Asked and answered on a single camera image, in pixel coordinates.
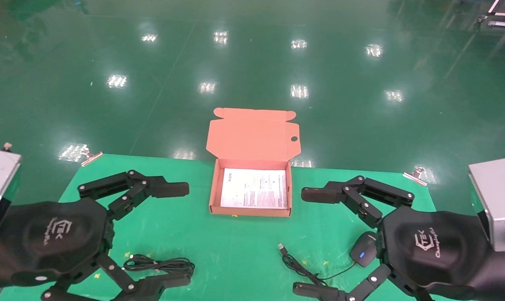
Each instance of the black cable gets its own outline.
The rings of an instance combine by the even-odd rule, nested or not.
[[[354,265],[356,264],[355,262],[353,262],[350,267],[337,273],[336,275],[333,275],[333,276],[330,276],[327,278],[319,278],[318,277],[319,273],[313,274],[312,272],[310,272],[309,270],[304,268],[302,265],[300,265],[299,261],[297,259],[295,259],[295,257],[293,257],[293,256],[289,255],[289,253],[287,253],[286,248],[282,244],[279,244],[279,250],[280,250],[280,253],[282,254],[282,261],[284,262],[284,264],[287,266],[288,269],[294,270],[300,276],[307,277],[308,279],[310,279],[310,281],[313,284],[315,284],[317,286],[328,286],[328,284],[325,282],[325,280],[334,278],[336,276],[343,274],[344,272],[347,272],[352,267],[354,267]]]
[[[184,257],[158,261],[151,259],[145,255],[131,255],[130,259],[124,262],[124,270],[130,272],[142,272],[144,270],[155,269],[156,271],[164,271],[168,274],[189,274],[193,276],[195,272],[195,264]]]

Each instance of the black mouse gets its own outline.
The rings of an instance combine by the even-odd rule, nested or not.
[[[377,236],[374,232],[364,232],[354,243],[349,256],[355,263],[367,267],[377,257],[376,241]]]

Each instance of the open cardboard box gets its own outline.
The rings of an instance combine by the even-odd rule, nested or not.
[[[287,122],[294,111],[216,108],[222,119],[212,120],[206,149],[216,159],[210,194],[213,214],[289,217],[291,214],[291,164],[300,154],[299,125]],[[225,168],[285,170],[286,209],[221,207]]]

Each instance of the box flap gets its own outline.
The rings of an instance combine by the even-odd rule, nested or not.
[[[223,159],[289,161],[300,154],[294,111],[216,108],[206,149]]]

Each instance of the instruction sheet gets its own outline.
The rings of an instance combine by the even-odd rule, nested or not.
[[[287,209],[285,170],[225,168],[221,207]]]

